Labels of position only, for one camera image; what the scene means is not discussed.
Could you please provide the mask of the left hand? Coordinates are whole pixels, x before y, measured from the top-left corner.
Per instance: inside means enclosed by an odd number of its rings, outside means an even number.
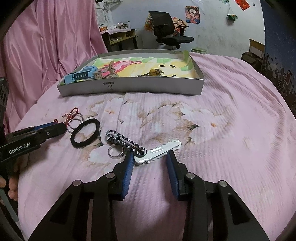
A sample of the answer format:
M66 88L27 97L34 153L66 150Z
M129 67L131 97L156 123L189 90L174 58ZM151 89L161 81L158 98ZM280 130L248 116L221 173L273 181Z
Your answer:
M0 183L1 183L1 188L6 187L6 180L1 177L0 178ZM18 183L19 183L19 178L18 176L11 176L8 182L8 196L11 200L18 201Z

